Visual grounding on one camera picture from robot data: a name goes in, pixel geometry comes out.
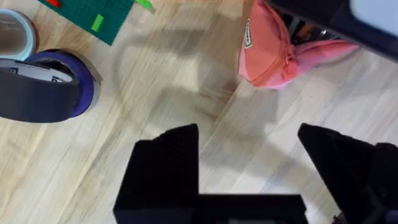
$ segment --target pink bag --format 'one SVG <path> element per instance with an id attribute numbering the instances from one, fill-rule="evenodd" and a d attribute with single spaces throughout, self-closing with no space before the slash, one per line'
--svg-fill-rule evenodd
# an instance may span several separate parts
<path id="1" fill-rule="evenodd" d="M 282 88 L 314 65 L 357 48 L 345 40 L 290 44 L 280 16 L 264 0 L 256 0 L 239 57 L 239 74 L 256 87 Z"/>

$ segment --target black object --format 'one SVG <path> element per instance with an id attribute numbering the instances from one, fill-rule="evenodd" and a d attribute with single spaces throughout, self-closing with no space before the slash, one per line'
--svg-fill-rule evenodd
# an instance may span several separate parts
<path id="1" fill-rule="evenodd" d="M 139 141 L 119 191 L 119 224 L 307 223 L 299 195 L 204 195 L 198 189 L 198 127 Z"/>
<path id="2" fill-rule="evenodd" d="M 398 148 L 303 124 L 298 138 L 341 209 L 335 223 L 398 223 Z"/>
<path id="3" fill-rule="evenodd" d="M 49 82 L 16 75 L 11 70 L 1 70 L 0 117 L 32 123 L 68 119 L 79 98 L 78 80 L 73 76 L 71 79 L 71 82 Z"/>
<path id="4" fill-rule="evenodd" d="M 398 38 L 357 20 L 351 13 L 349 0 L 270 0 L 269 3 L 339 37 L 398 60 Z"/>

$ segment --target label patch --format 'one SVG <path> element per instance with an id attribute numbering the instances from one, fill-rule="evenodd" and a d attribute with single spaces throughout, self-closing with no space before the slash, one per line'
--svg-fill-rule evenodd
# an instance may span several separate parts
<path id="1" fill-rule="evenodd" d="M 248 19 L 248 22 L 246 23 L 246 30 L 244 31 L 244 48 L 248 49 L 252 45 L 251 43 L 251 36 L 250 36 L 250 19 Z"/>

